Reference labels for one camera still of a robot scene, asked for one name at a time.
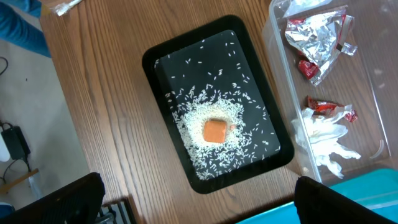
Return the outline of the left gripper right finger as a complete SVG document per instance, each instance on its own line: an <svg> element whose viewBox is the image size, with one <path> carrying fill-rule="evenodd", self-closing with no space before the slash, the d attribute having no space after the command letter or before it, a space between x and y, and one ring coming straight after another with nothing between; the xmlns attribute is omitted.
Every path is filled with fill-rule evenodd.
<svg viewBox="0 0 398 224"><path fill-rule="evenodd" d="M296 182L294 205L301 224L394 223L306 176Z"/></svg>

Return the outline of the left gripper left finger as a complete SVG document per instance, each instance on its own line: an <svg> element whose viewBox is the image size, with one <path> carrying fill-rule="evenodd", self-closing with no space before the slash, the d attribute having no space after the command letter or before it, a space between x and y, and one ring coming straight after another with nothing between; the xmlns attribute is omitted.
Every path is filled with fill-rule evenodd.
<svg viewBox="0 0 398 224"><path fill-rule="evenodd" d="M99 173L92 172L1 218L1 224L94 223L105 195Z"/></svg>

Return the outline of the white napkin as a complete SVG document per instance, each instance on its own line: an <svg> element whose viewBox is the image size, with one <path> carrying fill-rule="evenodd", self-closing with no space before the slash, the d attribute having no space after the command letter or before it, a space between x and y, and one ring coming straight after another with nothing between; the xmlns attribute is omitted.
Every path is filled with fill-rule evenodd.
<svg viewBox="0 0 398 224"><path fill-rule="evenodd" d="M347 115L354 115L351 105L336 107L331 115L316 115L315 110L305 108L301 111L302 118L291 121L295 129L295 141L299 146L310 144L317 166L325 166L339 179L342 179L342 167L330 159L335 153L344 159L360 159L361 155L338 142L348 133L348 128L338 121Z"/></svg>

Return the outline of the red ketchup packet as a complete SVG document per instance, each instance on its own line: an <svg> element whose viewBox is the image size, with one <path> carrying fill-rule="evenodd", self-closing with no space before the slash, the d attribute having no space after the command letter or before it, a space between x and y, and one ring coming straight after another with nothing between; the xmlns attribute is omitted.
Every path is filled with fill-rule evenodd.
<svg viewBox="0 0 398 224"><path fill-rule="evenodd" d="M353 123L358 119L358 114L356 110L352 109L351 105L342 105L332 101L313 99L311 96L307 96L307 105L310 109L314 110L317 115L333 115L337 113L338 108L343 108L347 111L344 118L350 123Z"/></svg>

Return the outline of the foil wrapper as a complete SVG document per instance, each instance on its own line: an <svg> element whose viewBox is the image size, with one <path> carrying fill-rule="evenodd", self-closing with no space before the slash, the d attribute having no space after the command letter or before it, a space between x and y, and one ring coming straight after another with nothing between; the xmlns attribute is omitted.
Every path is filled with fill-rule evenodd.
<svg viewBox="0 0 398 224"><path fill-rule="evenodd" d="M285 38L305 57L299 61L298 69L314 86L326 78L339 54L352 57L358 49L346 41L354 23L354 17L346 9L346 6L336 7L287 21Z"/></svg>

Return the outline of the teal plastic tray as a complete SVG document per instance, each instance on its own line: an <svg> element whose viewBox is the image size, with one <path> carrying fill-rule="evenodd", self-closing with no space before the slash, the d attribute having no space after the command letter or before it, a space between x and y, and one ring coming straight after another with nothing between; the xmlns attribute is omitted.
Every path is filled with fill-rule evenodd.
<svg viewBox="0 0 398 224"><path fill-rule="evenodd" d="M397 171L379 169L331 186L331 189L373 212L397 222ZM242 221L244 224L299 224L293 202Z"/></svg>

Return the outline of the black power adapter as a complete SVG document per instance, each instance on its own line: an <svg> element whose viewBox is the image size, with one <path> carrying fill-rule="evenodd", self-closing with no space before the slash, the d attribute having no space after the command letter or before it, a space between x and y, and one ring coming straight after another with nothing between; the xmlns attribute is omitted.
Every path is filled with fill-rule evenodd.
<svg viewBox="0 0 398 224"><path fill-rule="evenodd" d="M19 126L13 126L1 132L11 159L27 162L30 154L29 146Z"/></svg>

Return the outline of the white rice pile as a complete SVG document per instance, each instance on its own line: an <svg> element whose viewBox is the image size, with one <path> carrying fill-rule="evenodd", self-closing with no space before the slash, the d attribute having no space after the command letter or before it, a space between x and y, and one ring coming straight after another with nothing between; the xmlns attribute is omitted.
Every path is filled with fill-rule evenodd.
<svg viewBox="0 0 398 224"><path fill-rule="evenodd" d="M158 58L165 99L196 176L210 180L280 151L238 38L214 35Z"/></svg>

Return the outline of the orange food piece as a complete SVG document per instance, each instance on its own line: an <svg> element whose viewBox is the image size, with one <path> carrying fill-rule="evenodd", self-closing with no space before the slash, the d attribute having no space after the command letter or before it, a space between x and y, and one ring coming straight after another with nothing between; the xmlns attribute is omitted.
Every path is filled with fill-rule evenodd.
<svg viewBox="0 0 398 224"><path fill-rule="evenodd" d="M206 142L224 143L228 135L228 131L234 130L235 124L228 125L226 121L211 119L205 122L203 128L203 139Z"/></svg>

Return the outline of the clear plastic bin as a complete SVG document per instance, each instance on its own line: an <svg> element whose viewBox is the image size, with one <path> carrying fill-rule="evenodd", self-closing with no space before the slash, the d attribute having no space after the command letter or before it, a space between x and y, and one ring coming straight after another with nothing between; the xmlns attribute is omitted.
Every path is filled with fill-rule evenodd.
<svg viewBox="0 0 398 224"><path fill-rule="evenodd" d="M317 86L298 70L299 54L285 39L289 6L289 1L272 1L262 31L275 96L289 133L295 133L292 121L301 119L308 97L351 105L358 118L340 121L348 133L339 143L360 158L330 156L341 166L343 180L377 169L397 169L397 2L328 1L299 11L299 17L307 17L343 6L354 17L347 42L357 46L357 52L341 54Z"/></svg>

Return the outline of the black tray bin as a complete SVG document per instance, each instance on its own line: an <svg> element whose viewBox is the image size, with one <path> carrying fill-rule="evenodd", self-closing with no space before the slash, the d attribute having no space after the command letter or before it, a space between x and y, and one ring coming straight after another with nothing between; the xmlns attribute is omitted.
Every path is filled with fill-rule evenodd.
<svg viewBox="0 0 398 224"><path fill-rule="evenodd" d="M142 67L194 191L208 194L292 160L292 141L239 17L150 48Z"/></svg>

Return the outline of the blue clothed person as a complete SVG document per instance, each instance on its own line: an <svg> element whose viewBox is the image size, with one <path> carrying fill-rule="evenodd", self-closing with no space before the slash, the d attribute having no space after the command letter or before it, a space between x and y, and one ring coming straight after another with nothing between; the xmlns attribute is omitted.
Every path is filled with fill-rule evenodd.
<svg viewBox="0 0 398 224"><path fill-rule="evenodd" d="M1 39L50 58L43 32L21 17L12 6L33 17L41 16L42 3L38 0L1 0Z"/></svg>

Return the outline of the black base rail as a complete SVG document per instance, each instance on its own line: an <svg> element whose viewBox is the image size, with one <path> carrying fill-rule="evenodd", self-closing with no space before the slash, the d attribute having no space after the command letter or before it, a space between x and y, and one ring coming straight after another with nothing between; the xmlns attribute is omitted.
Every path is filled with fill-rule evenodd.
<svg viewBox="0 0 398 224"><path fill-rule="evenodd" d="M102 205L95 223L102 224L136 224L137 221L127 199Z"/></svg>

